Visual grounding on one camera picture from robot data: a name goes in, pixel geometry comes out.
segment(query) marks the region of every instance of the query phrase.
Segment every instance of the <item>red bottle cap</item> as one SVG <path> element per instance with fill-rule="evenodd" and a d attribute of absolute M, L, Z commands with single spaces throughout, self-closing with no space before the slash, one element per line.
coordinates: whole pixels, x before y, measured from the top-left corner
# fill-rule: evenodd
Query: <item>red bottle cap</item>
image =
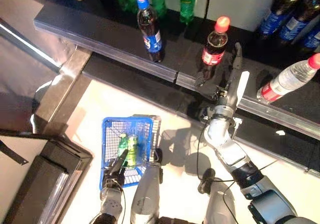
<path fill-rule="evenodd" d="M 311 68 L 316 70 L 320 69 L 320 53 L 312 55 L 309 58 L 308 63 Z"/>
<path fill-rule="evenodd" d="M 221 16 L 217 19 L 217 22 L 214 26 L 214 30 L 219 33 L 224 33 L 229 29 L 230 19 L 226 16 Z"/>

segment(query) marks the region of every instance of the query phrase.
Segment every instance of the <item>black shelf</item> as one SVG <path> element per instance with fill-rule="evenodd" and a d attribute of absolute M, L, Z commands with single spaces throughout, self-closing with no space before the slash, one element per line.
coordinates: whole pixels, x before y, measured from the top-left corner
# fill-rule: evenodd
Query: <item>black shelf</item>
<path fill-rule="evenodd" d="M 203 45 L 212 31 L 214 22 L 195 18 L 186 27 L 179 22 L 179 13 L 168 10 L 161 19 L 160 29 L 165 44 L 165 58 L 155 64 L 148 58 L 142 35 L 138 29 L 136 16 L 122 12 L 116 0 L 48 0 L 34 20 L 36 28 L 65 37 L 74 43 L 94 52 L 135 68 L 141 76 L 148 73 L 162 79 L 164 85 L 183 86 L 192 91 L 199 68 Z M 250 78 L 239 108 L 268 120 L 320 139 L 320 75 L 297 91 L 287 94 L 270 106 L 255 99 L 258 88 L 276 76 L 281 69 L 293 62 L 281 53 L 270 55 L 265 51 L 259 55 L 250 50 L 247 44 L 253 33 L 235 27 L 228 31 L 229 41 L 224 60 L 217 68 L 216 77 L 207 88 L 223 86 L 229 75 L 228 59 L 235 42 L 244 49 L 244 68 L 249 70 Z M 98 68 L 88 62 L 86 68 Z"/>

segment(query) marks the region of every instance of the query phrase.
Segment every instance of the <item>red label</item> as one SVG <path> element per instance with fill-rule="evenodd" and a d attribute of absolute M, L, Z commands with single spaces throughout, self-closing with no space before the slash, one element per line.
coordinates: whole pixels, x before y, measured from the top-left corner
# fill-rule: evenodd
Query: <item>red label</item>
<path fill-rule="evenodd" d="M 202 60 L 207 65 L 217 65 L 218 63 L 220 63 L 222 57 L 224 56 L 224 53 L 225 52 L 223 51 L 221 54 L 211 55 L 204 48 L 202 52 Z"/>
<path fill-rule="evenodd" d="M 270 82 L 267 83 L 261 90 L 262 96 L 268 100 L 268 101 L 275 101 L 277 99 L 280 99 L 283 95 L 279 95 L 276 92 L 274 92 L 271 88 Z"/>

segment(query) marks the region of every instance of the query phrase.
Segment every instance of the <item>blue label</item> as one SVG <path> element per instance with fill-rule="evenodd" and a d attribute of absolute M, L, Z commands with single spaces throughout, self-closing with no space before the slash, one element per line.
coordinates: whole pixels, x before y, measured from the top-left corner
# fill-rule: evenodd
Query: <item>blue label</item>
<path fill-rule="evenodd" d="M 283 40 L 291 41 L 293 40 L 298 33 L 307 25 L 308 23 L 301 22 L 292 17 L 289 22 L 283 26 L 280 31 L 280 37 Z"/>
<path fill-rule="evenodd" d="M 310 31 L 310 33 L 303 39 L 303 46 L 316 49 L 320 44 L 320 30 L 315 29 Z"/>
<path fill-rule="evenodd" d="M 160 31 L 158 31 L 156 35 L 144 36 L 143 40 L 144 40 L 146 49 L 150 53 L 155 53 L 161 50 L 162 42 L 161 42 Z"/>
<path fill-rule="evenodd" d="M 264 18 L 264 21 L 260 26 L 260 31 L 264 35 L 273 34 L 280 27 L 286 17 L 287 15 L 275 15 L 269 10 L 268 15 Z"/>

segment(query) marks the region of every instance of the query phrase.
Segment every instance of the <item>blue shopping basket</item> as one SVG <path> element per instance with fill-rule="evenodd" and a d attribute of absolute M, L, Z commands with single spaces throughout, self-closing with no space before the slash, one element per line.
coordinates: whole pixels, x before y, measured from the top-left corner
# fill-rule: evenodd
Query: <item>blue shopping basket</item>
<path fill-rule="evenodd" d="M 137 164 L 125 170 L 124 187 L 137 185 L 146 169 L 146 164 L 153 161 L 155 142 L 153 141 L 153 121 L 147 117 L 107 117 L 102 123 L 102 158 L 100 190 L 102 189 L 103 172 L 118 157 L 120 135 L 138 137 Z"/>

